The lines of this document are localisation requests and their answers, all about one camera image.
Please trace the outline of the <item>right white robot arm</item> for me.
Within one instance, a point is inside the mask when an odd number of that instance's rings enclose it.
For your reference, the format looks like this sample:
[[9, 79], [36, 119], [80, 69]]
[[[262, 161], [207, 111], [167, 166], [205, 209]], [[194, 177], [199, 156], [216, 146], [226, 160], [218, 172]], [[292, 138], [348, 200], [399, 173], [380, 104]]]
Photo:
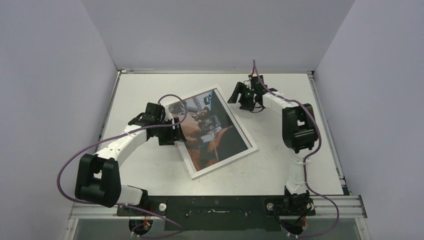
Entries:
[[241, 110], [250, 112], [259, 106], [281, 117], [282, 140], [290, 150], [289, 173], [282, 203], [270, 202], [268, 210], [286, 216], [314, 215], [315, 206], [305, 179], [305, 168], [309, 161], [300, 155], [303, 150], [312, 151], [319, 139], [313, 107], [309, 103], [300, 105], [286, 99], [276, 89], [268, 88], [261, 75], [252, 74], [248, 81], [236, 83], [227, 103], [239, 103]]

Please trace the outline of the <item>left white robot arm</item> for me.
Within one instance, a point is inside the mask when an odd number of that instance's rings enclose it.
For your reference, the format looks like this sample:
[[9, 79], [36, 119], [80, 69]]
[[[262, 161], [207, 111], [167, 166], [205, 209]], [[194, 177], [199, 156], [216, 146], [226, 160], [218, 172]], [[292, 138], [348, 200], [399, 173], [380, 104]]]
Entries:
[[149, 102], [145, 111], [131, 119], [120, 135], [107, 141], [106, 147], [80, 158], [76, 199], [108, 208], [129, 205], [136, 215], [144, 215], [151, 207], [148, 191], [122, 184], [120, 166], [151, 138], [157, 138], [160, 146], [186, 141], [180, 126], [186, 117], [186, 114], [173, 116], [168, 107]]

